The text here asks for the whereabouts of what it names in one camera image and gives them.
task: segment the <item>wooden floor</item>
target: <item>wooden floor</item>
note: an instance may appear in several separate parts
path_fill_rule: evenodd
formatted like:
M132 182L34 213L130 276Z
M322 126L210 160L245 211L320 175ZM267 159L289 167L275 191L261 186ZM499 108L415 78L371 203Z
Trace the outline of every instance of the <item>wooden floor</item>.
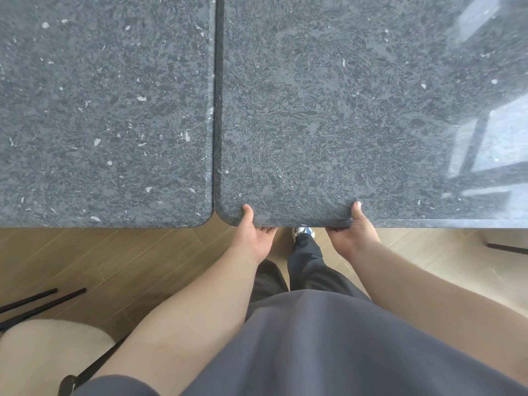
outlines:
M90 324L119 339L212 265L233 234L234 228L216 215L194 229L0 228L0 305L49 288L57 287L59 293L46 301L87 287L85 295L37 318ZM527 288L527 256L487 249L471 230L380 229L379 236L424 269L528 315L526 294L518 291ZM361 287L324 229L316 229L316 241L327 265ZM268 257L278 263L287 282L292 245L290 229L281 228Z

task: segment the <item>stone surface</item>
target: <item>stone surface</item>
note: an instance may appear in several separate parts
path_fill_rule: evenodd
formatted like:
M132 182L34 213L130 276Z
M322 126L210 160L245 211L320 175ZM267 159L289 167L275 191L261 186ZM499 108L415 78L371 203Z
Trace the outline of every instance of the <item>stone surface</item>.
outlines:
M212 0L2 0L0 226L204 223L214 12Z
M225 0L220 217L528 226L527 7Z

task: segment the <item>leg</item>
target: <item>leg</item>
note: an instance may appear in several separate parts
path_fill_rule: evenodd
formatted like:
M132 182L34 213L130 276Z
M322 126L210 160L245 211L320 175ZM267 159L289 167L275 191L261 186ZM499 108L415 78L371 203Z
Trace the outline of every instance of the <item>leg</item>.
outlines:
M288 272L292 291L325 290L370 301L346 276L326 266L320 247L309 234L297 235L294 251L288 259Z
M253 303L287 291L288 286L279 267L272 261L264 260L257 268L249 302Z

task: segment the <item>white sneaker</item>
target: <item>white sneaker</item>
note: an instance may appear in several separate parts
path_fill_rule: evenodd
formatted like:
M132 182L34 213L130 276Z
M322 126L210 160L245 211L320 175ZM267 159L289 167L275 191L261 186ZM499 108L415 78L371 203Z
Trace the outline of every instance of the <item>white sneaker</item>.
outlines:
M300 227L297 227L297 228L292 228L291 229L291 234L292 236L294 237L294 241L295 239L297 239L297 235L300 234L300 233L306 233L308 235L310 235L312 238L315 238L315 231L310 228L309 226L300 226Z

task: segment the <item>person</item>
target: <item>person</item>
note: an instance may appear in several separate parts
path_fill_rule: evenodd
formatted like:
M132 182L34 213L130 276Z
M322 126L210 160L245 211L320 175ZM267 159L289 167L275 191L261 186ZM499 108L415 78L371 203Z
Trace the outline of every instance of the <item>person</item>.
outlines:
M277 228L243 210L221 258L76 396L528 395L528 320L392 252L359 202L327 232L370 297L324 265L310 229L295 231L288 291L265 260Z

